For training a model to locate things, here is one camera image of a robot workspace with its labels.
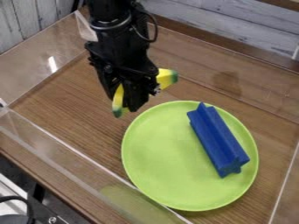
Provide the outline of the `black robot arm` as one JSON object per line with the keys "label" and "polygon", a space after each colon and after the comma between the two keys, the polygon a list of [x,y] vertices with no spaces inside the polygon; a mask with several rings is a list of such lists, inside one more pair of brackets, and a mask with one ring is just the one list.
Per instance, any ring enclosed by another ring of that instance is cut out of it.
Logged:
{"label": "black robot arm", "polygon": [[135,112],[159,87],[159,69],[147,55],[158,39],[149,32],[155,17],[138,0],[87,0],[87,6],[98,37],[86,43],[90,64],[110,100]]}

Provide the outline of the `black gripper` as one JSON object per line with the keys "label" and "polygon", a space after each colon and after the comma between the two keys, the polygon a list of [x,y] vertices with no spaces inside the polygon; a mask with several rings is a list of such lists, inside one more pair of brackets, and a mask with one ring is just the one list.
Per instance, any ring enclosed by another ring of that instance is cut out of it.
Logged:
{"label": "black gripper", "polygon": [[155,42],[155,38],[150,39],[147,18],[122,17],[109,21],[93,18],[90,27],[98,42],[90,41],[86,48],[107,97],[114,100],[123,82],[126,106],[137,112],[161,90],[158,67],[147,56]]}

